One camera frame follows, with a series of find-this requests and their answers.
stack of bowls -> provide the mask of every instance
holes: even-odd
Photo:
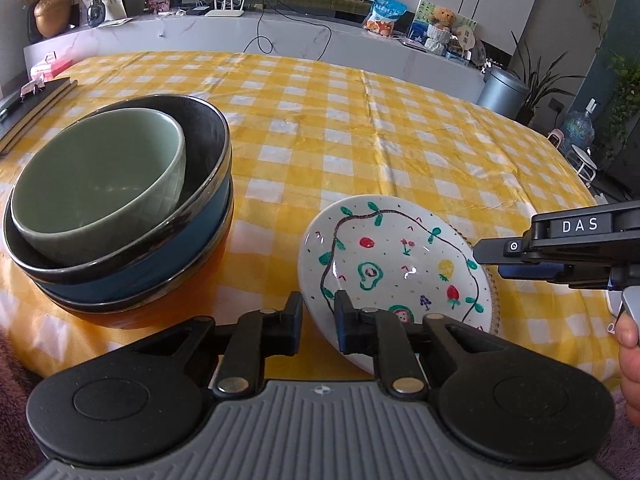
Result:
[[[46,144],[12,189],[4,238],[59,306],[111,314],[164,296],[223,251],[233,208],[224,116],[159,94],[102,108]]]

metal screw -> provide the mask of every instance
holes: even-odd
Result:
[[[392,386],[399,394],[416,394],[424,388],[424,383],[414,377],[402,377],[396,379]]]
[[[218,389],[225,394],[239,394],[249,387],[244,377],[227,377],[218,383]]]

black notebook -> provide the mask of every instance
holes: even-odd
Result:
[[[20,97],[18,90],[0,107],[0,155],[4,155],[16,142],[60,99],[62,99],[77,81],[68,77],[54,79],[45,83],[36,94]]]

painted plate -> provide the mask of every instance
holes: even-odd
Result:
[[[384,308],[404,323],[439,312],[479,330],[498,329],[493,282],[468,242],[430,211],[392,196],[352,196],[322,211],[303,238],[298,280],[316,325],[336,348],[339,289],[355,308]],[[372,358],[348,358],[373,373]]]

pink box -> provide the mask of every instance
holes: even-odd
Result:
[[[31,67],[31,79],[36,79],[42,74],[45,82],[51,81],[73,63],[70,57],[57,57],[55,52],[49,52],[42,61]]]

